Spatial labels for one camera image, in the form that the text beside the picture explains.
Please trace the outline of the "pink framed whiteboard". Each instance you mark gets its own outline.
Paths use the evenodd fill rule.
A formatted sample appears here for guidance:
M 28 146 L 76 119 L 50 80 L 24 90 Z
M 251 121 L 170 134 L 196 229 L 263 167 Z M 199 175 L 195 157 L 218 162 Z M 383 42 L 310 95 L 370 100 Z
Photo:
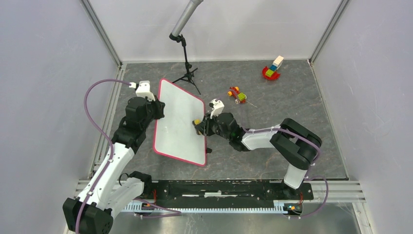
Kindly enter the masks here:
M 163 156 L 205 166 L 206 138 L 198 135 L 192 125 L 193 120 L 204 117 L 204 102 L 165 78 L 160 80 L 158 98 L 165 103 L 165 116 L 155 123 L 153 150 Z

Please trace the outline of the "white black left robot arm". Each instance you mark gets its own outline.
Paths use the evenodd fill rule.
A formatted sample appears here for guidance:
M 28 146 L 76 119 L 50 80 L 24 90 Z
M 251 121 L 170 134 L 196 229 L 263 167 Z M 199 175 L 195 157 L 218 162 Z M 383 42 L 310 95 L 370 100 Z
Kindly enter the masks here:
M 151 176 L 134 172 L 114 189 L 122 171 L 146 139 L 153 120 L 164 117 L 165 104 L 157 97 L 133 97 L 115 131 L 103 163 L 76 198 L 68 198 L 63 212 L 68 229 L 76 234 L 108 234 L 119 213 L 136 197 L 152 195 Z

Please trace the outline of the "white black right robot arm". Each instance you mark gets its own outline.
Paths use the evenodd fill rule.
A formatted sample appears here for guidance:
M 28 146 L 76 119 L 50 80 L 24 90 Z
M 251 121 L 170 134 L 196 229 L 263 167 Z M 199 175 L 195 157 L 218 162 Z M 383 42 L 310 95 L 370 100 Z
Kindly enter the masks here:
M 236 151 L 249 152 L 261 148 L 276 149 L 289 163 L 281 186 L 282 195 L 294 199 L 308 170 L 320 154 L 321 138 L 291 118 L 279 125 L 263 129 L 243 128 L 231 113 L 206 114 L 192 122 L 196 133 L 206 137 L 218 135 L 228 140 Z

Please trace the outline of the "red toy brick car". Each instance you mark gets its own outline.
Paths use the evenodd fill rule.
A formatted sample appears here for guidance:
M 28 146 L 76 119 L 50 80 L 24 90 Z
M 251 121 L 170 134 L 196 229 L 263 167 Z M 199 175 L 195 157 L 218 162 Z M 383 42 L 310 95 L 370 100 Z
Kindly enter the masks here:
M 247 99 L 247 96 L 244 93 L 240 92 L 240 89 L 237 86 L 231 86 L 227 91 L 227 95 L 229 97 L 234 97 L 236 104 L 245 103 Z

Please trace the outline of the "black tripod microphone stand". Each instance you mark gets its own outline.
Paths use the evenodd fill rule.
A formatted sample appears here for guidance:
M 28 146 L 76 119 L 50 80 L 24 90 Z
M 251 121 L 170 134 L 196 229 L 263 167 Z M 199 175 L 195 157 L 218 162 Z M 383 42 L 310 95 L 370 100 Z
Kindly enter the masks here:
M 193 78 L 195 77 L 194 72 L 197 71 L 198 68 L 195 68 L 192 71 L 190 70 L 192 68 L 192 65 L 188 61 L 187 50 L 186 50 L 186 46 L 187 46 L 186 39 L 183 37 L 183 35 L 174 36 L 173 34 L 170 34 L 169 38 L 177 43 L 181 43 L 181 46 L 183 47 L 183 51 L 184 51 L 185 69 L 186 69 L 186 73 L 182 77 L 173 81 L 172 83 L 176 83 L 178 81 L 185 81 L 187 83 L 192 84 L 196 88 L 198 94 L 201 94 L 200 90 L 198 89 L 197 85 L 195 84 L 193 80 Z

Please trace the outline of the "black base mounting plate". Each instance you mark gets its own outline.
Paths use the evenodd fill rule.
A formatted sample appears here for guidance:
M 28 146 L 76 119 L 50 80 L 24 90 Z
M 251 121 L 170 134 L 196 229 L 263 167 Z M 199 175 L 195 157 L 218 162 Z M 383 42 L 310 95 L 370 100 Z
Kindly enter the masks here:
M 271 208 L 274 201 L 314 198 L 310 183 L 292 189 L 280 180 L 158 180 L 141 195 L 165 208 Z

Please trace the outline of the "red toy brick boat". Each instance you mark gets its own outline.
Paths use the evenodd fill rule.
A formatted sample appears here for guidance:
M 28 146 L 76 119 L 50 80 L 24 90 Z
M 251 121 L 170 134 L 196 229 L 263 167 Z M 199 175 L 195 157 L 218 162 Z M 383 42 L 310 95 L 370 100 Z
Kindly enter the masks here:
M 263 68 L 263 77 L 267 80 L 277 80 L 280 77 L 280 73 L 278 73 L 278 70 L 281 67 L 283 61 L 283 56 L 277 56 L 270 67 L 266 66 Z

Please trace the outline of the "grey microphone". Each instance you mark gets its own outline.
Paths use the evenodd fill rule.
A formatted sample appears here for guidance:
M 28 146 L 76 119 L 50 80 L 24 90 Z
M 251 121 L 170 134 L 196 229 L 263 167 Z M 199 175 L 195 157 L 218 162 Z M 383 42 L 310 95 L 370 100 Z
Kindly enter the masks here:
M 180 35 L 181 31 L 183 30 L 184 26 L 196 10 L 196 8 L 203 2 L 203 0 L 190 0 L 186 5 L 184 11 L 182 12 L 181 16 L 179 17 L 176 25 L 174 26 L 173 30 L 171 31 L 169 38 L 172 40 L 176 40 Z

